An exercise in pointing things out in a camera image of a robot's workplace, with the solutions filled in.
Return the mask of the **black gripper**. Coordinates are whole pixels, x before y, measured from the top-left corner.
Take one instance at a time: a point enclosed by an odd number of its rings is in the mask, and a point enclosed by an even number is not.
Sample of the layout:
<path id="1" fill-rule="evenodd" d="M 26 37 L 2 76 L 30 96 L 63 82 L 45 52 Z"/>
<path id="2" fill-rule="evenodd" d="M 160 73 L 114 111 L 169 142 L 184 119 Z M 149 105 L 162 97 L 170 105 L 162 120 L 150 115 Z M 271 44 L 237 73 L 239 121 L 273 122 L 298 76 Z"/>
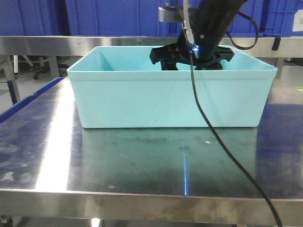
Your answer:
<path id="1" fill-rule="evenodd" d="M 230 47 L 220 47 L 222 36 L 194 34 L 194 47 L 188 47 L 184 32 L 181 32 L 175 43 L 152 48 L 152 64 L 160 62 L 161 70 L 178 70 L 177 63 L 190 64 L 192 57 L 195 70 L 223 70 L 221 61 L 231 61 L 235 53 Z"/>

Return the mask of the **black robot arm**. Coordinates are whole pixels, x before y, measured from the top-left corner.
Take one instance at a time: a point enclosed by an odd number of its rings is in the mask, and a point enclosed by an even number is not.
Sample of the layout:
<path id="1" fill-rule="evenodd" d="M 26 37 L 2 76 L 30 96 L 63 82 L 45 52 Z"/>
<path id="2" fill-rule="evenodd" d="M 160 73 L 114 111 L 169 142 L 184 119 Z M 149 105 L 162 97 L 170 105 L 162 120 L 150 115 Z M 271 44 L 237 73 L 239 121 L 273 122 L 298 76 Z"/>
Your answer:
<path id="1" fill-rule="evenodd" d="M 162 70 L 177 70 L 177 63 L 192 64 L 196 70 L 222 70 L 221 61 L 231 61 L 234 52 L 219 43 L 228 31 L 243 0 L 203 0 L 190 14 L 191 33 L 184 29 L 175 43 L 153 48 L 152 64 L 161 63 Z"/>

